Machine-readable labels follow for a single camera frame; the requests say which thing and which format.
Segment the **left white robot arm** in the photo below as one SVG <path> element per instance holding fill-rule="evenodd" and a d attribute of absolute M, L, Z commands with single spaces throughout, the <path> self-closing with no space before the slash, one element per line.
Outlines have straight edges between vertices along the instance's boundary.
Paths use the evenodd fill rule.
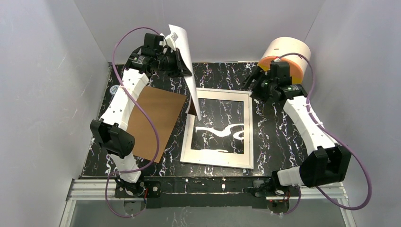
<path fill-rule="evenodd" d="M 123 70 L 114 69 L 117 91 L 106 111 L 90 124 L 94 141 L 116 165 L 110 175 L 125 183 L 140 179 L 135 152 L 148 152 L 150 162 L 158 161 L 185 101 L 183 95 L 150 87 L 154 74 L 184 78 L 189 90 L 186 112 L 201 117 L 187 33 L 177 26 L 170 29 L 168 35 L 146 33 Z"/>

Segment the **autumn forest photo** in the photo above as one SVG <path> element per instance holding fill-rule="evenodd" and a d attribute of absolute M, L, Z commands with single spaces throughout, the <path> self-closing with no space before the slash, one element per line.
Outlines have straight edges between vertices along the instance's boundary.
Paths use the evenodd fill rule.
<path fill-rule="evenodd" d="M 197 94 L 197 87 L 194 78 L 194 71 L 191 59 L 191 53 L 189 48 L 187 32 L 184 28 L 169 24 L 169 29 L 171 33 L 175 33 L 178 38 L 175 40 L 175 46 L 180 50 L 181 58 L 189 70 L 189 76 L 184 76 L 184 80 L 190 92 L 190 104 L 187 108 L 186 113 L 192 114 L 201 120 L 201 111 L 199 105 L 199 99 Z"/>

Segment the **clear acrylic frame sheet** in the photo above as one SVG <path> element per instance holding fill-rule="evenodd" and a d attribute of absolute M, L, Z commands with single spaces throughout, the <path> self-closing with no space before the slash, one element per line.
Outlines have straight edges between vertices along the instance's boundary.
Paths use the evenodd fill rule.
<path fill-rule="evenodd" d="M 244 103 L 200 99 L 201 120 L 195 119 L 191 149 L 244 154 Z"/>

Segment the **white picture frame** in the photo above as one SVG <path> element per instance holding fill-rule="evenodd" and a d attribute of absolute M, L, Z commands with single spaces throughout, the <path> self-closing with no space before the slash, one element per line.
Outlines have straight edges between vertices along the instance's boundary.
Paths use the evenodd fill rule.
<path fill-rule="evenodd" d="M 241 101 L 244 103 L 244 154 L 219 153 L 191 149 L 196 116 L 188 115 L 180 161 L 185 163 L 253 169 L 253 105 L 248 91 L 198 88 L 199 99 Z"/>

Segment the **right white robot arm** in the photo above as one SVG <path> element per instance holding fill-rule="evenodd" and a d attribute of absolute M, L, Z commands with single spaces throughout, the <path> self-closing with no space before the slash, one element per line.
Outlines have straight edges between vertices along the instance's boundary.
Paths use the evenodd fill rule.
<path fill-rule="evenodd" d="M 268 70 L 257 66 L 244 81 L 243 88 L 249 87 L 252 98 L 260 101 L 273 99 L 283 104 L 283 110 L 293 121 L 308 153 L 300 166 L 274 171 L 270 179 L 271 188 L 314 187 L 344 180 L 351 153 L 321 129 L 321 122 L 311 119 L 315 113 L 306 103 L 307 92 L 302 85 L 292 83 L 288 62 L 272 62 Z"/>

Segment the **brown frame backing board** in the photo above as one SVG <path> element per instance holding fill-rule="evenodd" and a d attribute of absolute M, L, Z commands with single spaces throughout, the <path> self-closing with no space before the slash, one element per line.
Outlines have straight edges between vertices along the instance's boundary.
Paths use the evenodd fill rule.
<path fill-rule="evenodd" d="M 186 98 L 185 95 L 154 87 L 145 87 L 137 100 L 159 134 L 160 145 L 158 156 L 155 159 L 156 163 L 160 162 Z M 133 154 L 152 160 L 157 147 L 156 136 L 151 124 L 138 107 L 133 108 L 126 131 L 135 138 Z"/>

